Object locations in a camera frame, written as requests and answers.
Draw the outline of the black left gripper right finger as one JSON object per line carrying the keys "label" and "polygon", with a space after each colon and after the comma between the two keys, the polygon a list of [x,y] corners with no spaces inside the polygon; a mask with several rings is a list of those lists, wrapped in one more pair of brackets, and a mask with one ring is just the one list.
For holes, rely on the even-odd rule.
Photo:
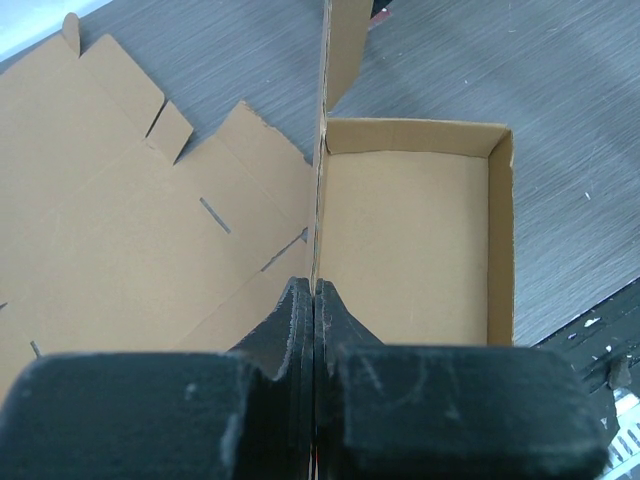
{"label": "black left gripper right finger", "polygon": [[389,345],[314,292],[320,479],[593,479],[607,443],[560,355],[520,347]]}

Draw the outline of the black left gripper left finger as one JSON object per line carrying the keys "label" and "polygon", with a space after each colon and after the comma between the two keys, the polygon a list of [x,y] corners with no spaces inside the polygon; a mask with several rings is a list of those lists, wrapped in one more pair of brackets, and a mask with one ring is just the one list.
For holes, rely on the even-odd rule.
{"label": "black left gripper left finger", "polygon": [[313,305],[293,278],[226,352],[29,364],[1,409],[5,479],[309,479]]}

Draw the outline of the brown cardboard box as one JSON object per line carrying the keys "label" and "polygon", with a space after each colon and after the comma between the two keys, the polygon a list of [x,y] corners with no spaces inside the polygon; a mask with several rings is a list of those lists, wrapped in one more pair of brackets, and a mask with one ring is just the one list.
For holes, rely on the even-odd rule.
{"label": "brown cardboard box", "polygon": [[340,118],[372,5],[324,5],[310,273],[380,340],[514,342],[514,135],[502,124]]}

